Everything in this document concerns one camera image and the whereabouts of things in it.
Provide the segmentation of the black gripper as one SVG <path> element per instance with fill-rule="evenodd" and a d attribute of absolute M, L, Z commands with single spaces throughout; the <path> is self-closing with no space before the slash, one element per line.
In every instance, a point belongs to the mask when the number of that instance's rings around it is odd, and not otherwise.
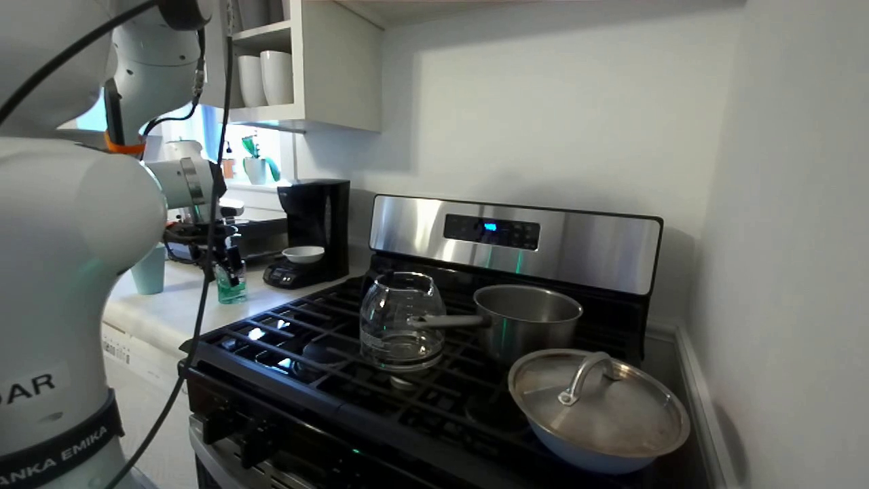
<path fill-rule="evenodd" d="M 228 278 L 224 254 L 231 249 L 233 274 L 242 274 L 242 255 L 233 249 L 240 236 L 240 218 L 244 214 L 244 205 L 236 195 L 224 195 L 218 202 L 218 230 L 216 230 L 216 267 L 221 278 Z"/>

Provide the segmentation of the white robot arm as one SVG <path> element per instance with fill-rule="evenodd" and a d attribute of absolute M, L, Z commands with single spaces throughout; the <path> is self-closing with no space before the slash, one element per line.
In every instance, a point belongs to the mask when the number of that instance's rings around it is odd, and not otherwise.
<path fill-rule="evenodd" d="M 149 161 L 204 89 L 213 0 L 0 0 L 0 486 L 148 489 L 104 368 L 104 308 L 221 165 Z"/>

